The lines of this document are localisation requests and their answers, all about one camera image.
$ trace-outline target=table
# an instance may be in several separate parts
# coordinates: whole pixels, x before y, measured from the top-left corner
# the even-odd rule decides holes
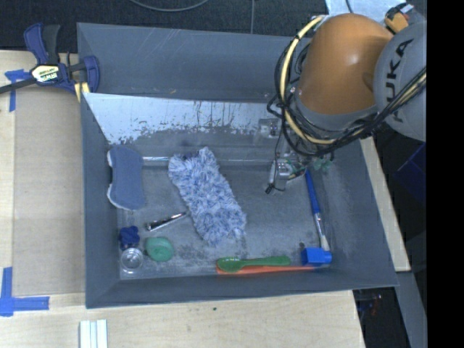
[[[0,85],[7,84],[7,70],[35,65],[35,58],[26,51],[0,51]],[[62,94],[63,99],[73,97],[64,91],[31,86],[17,92],[17,104],[24,99],[39,102],[47,97]],[[15,113],[8,112],[9,94],[0,96],[0,268],[21,264],[17,257],[25,256],[14,223],[20,221],[15,212],[15,159],[28,151],[15,149]],[[42,117],[53,117],[45,114]],[[398,227],[391,198],[371,138],[362,141],[362,149],[373,184],[375,199],[385,227],[396,271],[410,270],[405,246]],[[37,174],[20,171],[21,174]],[[59,182],[63,177],[56,177]],[[57,182],[51,181],[49,187]],[[35,193],[37,197],[52,192]],[[64,233],[56,232],[58,237]],[[65,292],[75,289],[81,282],[75,267],[63,270],[57,292],[50,294],[50,310],[16,312],[11,318],[0,318],[0,347],[76,347],[78,326],[82,320],[106,319],[109,347],[364,347],[363,334],[357,316],[352,292],[340,291],[304,294],[290,297],[225,300],[221,302],[195,302],[156,304],[136,307],[113,307],[86,310],[83,292]],[[24,269],[33,275],[35,269]],[[13,285],[13,295],[20,285]]]

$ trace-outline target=blue clamp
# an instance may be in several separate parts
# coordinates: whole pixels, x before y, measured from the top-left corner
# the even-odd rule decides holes
[[[12,317],[14,312],[22,310],[48,310],[50,297],[12,297],[12,267],[3,269],[1,284],[0,316]]]
[[[16,83],[18,80],[27,80],[32,78],[32,75],[28,71],[24,70],[13,70],[6,71],[5,76],[11,83]],[[9,95],[9,111],[13,112],[16,109],[16,91],[12,90]]]
[[[119,241],[121,250],[126,250],[129,247],[137,247],[140,242],[138,228],[134,225],[121,228],[119,232]]]
[[[53,86],[76,94],[76,81],[72,73],[81,73],[80,80],[85,81],[91,92],[95,92],[99,86],[99,65],[95,56],[87,56],[80,63],[68,66],[59,62],[57,48],[57,34],[59,25],[47,25],[36,23],[24,32],[24,39],[28,51],[36,58],[37,65],[29,72],[23,70],[9,71],[5,73],[11,84],[0,86],[0,94],[8,91],[10,96],[10,112],[16,108],[15,90],[24,86],[36,84],[38,86]]]
[[[327,252],[322,247],[305,247],[302,250],[302,264],[320,267],[329,265],[332,262],[332,253]]]

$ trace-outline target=wooden surface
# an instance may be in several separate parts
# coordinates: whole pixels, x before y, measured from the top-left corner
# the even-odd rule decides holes
[[[0,85],[7,83],[3,76],[6,70],[27,70],[32,67],[31,63],[33,65],[35,60],[30,53],[0,51]],[[50,91],[56,89],[31,86],[21,90],[21,93],[18,92],[17,101],[21,102],[21,99],[27,97],[46,98]],[[24,254],[21,241],[15,243],[14,247],[18,250],[13,252],[13,238],[20,237],[18,233],[13,235],[13,222],[18,219],[13,215],[15,113],[8,112],[8,100],[9,94],[0,96],[0,267],[11,266],[13,254],[15,257]],[[388,189],[381,169],[379,170],[375,147],[371,140],[364,141],[362,145],[366,159],[370,159],[369,174],[373,179],[375,199],[380,200],[381,216],[395,268],[408,270],[409,262],[394,212],[392,214]],[[53,216],[50,211],[40,213],[41,220],[47,215]],[[50,230],[52,234],[59,231],[55,226]],[[68,242],[68,246],[72,244],[76,249],[82,246],[78,238]],[[76,272],[82,272],[80,267],[83,267],[78,264],[79,258],[75,260],[75,254],[78,253],[74,253],[74,250],[66,252],[65,246],[47,245],[55,258],[59,258],[59,262],[63,262],[64,257],[73,264],[70,268],[62,268],[62,280],[57,278],[54,281],[56,285],[59,287],[60,282],[69,283],[72,279],[82,281],[79,277],[76,278]],[[42,252],[45,244],[37,243],[36,247]],[[31,274],[29,286],[33,290],[38,276],[36,270],[28,268],[20,259],[16,259],[14,263],[22,268],[19,272]],[[54,269],[54,263],[51,261],[43,267],[48,268],[49,272]],[[13,270],[13,279],[17,272],[18,270]],[[79,322],[98,319],[107,319],[109,346],[117,348],[295,347],[303,344],[309,347],[365,346],[355,301],[350,291],[99,310],[86,310],[83,303],[83,292],[51,294],[49,311],[16,312],[12,318],[0,318],[0,347],[77,347]]]

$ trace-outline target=blue cap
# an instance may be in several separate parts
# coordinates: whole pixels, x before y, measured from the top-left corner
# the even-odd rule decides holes
[[[322,247],[305,247],[302,250],[303,265],[325,265],[332,262],[332,253],[327,252]]]

